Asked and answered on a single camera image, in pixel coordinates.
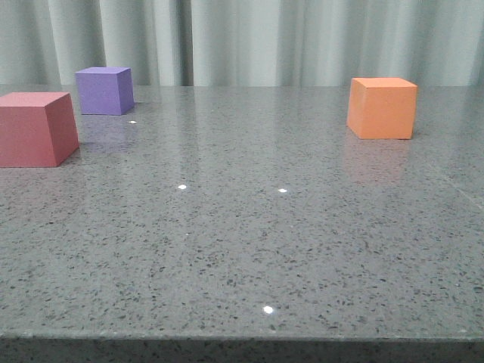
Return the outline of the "purple foam cube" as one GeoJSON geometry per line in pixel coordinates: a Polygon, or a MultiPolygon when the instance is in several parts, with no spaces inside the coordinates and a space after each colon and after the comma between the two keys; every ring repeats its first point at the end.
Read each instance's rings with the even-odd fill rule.
{"type": "Polygon", "coordinates": [[[130,67],[89,67],[75,78],[82,114],[123,115],[135,106],[130,67]]]}

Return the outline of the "pale green curtain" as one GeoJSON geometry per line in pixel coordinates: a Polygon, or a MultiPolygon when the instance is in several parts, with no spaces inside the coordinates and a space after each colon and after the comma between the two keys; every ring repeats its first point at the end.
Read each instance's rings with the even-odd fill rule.
{"type": "Polygon", "coordinates": [[[3,1],[1,81],[93,66],[137,85],[483,82],[481,1],[3,1]]]}

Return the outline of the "red foam cube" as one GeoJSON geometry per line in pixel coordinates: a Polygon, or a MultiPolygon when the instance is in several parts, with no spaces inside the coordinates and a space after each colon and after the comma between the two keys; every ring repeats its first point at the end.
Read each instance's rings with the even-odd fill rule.
{"type": "Polygon", "coordinates": [[[79,148],[68,92],[1,97],[1,166],[56,167],[79,148]]]}

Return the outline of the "orange foam cube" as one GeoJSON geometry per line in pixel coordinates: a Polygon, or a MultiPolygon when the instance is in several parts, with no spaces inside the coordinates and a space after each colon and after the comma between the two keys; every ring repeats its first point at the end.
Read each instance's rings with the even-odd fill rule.
{"type": "Polygon", "coordinates": [[[360,139],[410,139],[417,85],[398,77],[355,77],[351,81],[347,126],[360,139]]]}

